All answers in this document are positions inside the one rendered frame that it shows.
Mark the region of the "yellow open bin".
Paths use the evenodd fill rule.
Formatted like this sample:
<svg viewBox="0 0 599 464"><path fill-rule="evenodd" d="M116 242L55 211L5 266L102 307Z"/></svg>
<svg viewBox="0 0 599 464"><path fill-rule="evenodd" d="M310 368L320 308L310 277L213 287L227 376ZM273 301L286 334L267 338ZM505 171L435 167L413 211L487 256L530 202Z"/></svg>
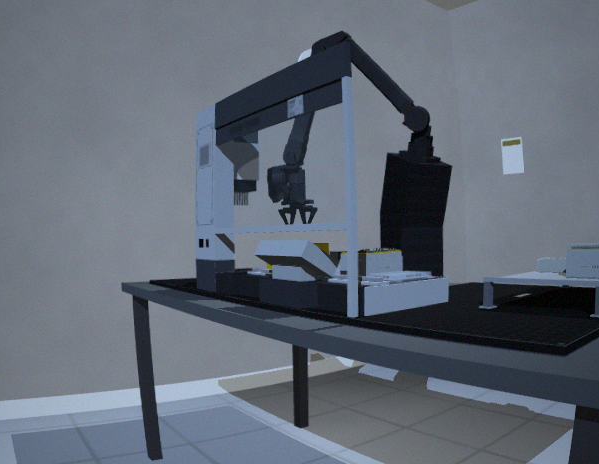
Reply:
<svg viewBox="0 0 599 464"><path fill-rule="evenodd" d="M323 251L329 254L329 243L313 243ZM267 263L267 269L272 269L272 266Z"/></svg>

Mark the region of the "translucent white well plate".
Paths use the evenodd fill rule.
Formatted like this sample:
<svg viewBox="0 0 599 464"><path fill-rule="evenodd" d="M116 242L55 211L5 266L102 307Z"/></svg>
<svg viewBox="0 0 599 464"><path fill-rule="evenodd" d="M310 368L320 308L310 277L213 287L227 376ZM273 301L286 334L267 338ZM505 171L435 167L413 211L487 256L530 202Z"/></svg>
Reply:
<svg viewBox="0 0 599 464"><path fill-rule="evenodd" d="M383 273L370 274L370 277L381 277L383 281L412 281L412 280L420 280L427 279L428 277L432 277L431 272L424 271L397 271L397 272L386 272Z"/></svg>

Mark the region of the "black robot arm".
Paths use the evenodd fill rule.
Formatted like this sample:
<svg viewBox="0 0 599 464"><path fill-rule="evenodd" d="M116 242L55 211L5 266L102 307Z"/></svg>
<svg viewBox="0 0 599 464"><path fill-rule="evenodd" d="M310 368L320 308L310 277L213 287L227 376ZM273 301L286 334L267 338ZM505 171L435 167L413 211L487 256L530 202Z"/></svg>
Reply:
<svg viewBox="0 0 599 464"><path fill-rule="evenodd" d="M414 106L414 101L356 44L349 34L340 31L320 39L312 45L311 56L343 41L350 42L351 62L398 111L400 109L401 112L399 112L404 115L402 124L414 132L411 133L411 141L408 143L409 150L399 151L399 156L422 163L440 163L441 158L433 156L433 136L430 135L431 126L428 123L428 118L430 122L428 111L425 108L425 111L419 108L420 106Z"/></svg>

